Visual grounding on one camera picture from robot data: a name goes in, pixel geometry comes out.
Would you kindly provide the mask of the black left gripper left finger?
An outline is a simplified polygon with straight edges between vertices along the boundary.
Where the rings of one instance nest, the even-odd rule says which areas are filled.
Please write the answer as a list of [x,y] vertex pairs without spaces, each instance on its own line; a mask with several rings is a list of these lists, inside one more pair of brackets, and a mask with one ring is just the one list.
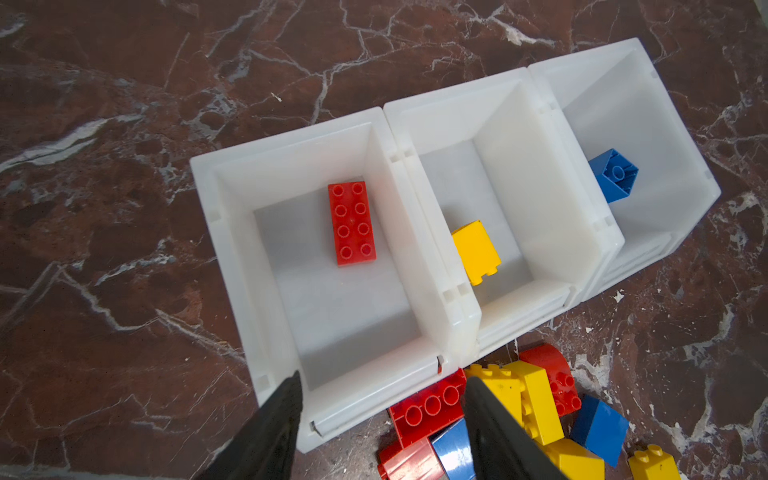
[[285,379],[200,479],[288,479],[303,408],[300,374]]

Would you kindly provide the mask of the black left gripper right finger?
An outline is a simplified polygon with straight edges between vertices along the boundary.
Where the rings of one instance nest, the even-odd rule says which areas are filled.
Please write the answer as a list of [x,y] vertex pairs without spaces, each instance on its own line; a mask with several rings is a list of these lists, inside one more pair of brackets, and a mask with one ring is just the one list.
[[467,380],[463,412],[477,479],[567,479],[481,379]]

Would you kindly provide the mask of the yellow tall lego brick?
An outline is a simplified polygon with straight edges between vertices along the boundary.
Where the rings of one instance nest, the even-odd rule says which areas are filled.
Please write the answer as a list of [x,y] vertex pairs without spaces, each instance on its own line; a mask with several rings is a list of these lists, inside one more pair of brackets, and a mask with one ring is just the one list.
[[546,371],[515,361],[504,367],[472,364],[468,378],[480,378],[506,410],[538,444],[546,446],[564,438]]

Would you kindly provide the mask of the red long lego brick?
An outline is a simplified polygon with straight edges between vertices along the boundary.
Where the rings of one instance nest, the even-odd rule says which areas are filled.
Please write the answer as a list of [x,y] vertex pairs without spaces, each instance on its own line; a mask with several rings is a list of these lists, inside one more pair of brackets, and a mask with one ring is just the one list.
[[328,186],[336,259],[339,266],[377,258],[371,210],[363,181]]

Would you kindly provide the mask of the blue lego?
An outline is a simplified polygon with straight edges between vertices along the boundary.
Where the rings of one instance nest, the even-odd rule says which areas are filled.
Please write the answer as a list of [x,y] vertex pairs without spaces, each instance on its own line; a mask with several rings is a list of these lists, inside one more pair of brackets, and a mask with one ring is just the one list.
[[627,198],[632,191],[638,168],[615,149],[592,158],[589,166],[607,203]]

